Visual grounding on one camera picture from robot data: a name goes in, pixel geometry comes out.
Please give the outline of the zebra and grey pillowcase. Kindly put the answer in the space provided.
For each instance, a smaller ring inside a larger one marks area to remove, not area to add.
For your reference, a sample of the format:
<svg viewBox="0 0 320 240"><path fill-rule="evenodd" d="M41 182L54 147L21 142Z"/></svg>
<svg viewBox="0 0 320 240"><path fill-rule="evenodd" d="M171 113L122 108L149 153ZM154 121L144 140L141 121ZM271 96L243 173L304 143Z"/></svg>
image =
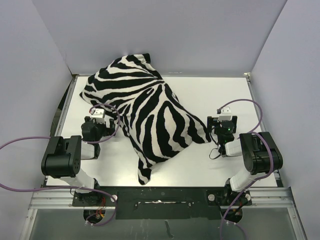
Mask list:
<svg viewBox="0 0 320 240"><path fill-rule="evenodd" d="M150 181L152 167L163 163L192 143L211 141L207 127L186 110L177 95L151 65L149 54L131 54L115 59L88 77L80 97L100 105L120 120L138 156L141 185Z"/></svg>

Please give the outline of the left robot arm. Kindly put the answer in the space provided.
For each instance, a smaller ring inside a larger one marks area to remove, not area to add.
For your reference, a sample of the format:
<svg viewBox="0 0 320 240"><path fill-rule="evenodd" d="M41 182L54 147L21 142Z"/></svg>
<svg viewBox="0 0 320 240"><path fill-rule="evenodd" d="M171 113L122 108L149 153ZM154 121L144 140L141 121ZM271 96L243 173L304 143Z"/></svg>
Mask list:
<svg viewBox="0 0 320 240"><path fill-rule="evenodd" d="M99 183L81 168L81 161L98 159L100 141L103 137L114 136L115 131L114 119L106 124L103 117L86 116L81 125L81 135L50 138L41 162L42 174L74 187L77 194L84 194L88 204L99 204L102 199Z"/></svg>

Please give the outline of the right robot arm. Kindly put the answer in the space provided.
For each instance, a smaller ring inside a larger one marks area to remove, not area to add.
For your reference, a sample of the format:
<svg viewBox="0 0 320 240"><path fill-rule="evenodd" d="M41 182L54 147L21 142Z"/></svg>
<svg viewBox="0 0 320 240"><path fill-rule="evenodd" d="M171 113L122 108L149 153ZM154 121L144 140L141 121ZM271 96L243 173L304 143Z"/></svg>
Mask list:
<svg viewBox="0 0 320 240"><path fill-rule="evenodd" d="M264 179L274 171L283 167L283 157L273 137L268 131L241 133L236 139L237 116L229 120L220 120L218 117L207 117L209 135L215 134L217 140L218 157L242 157L243 167L231 177L227 183L229 188L222 192L223 200L230 205L241 198L241 191L260 179Z"/></svg>

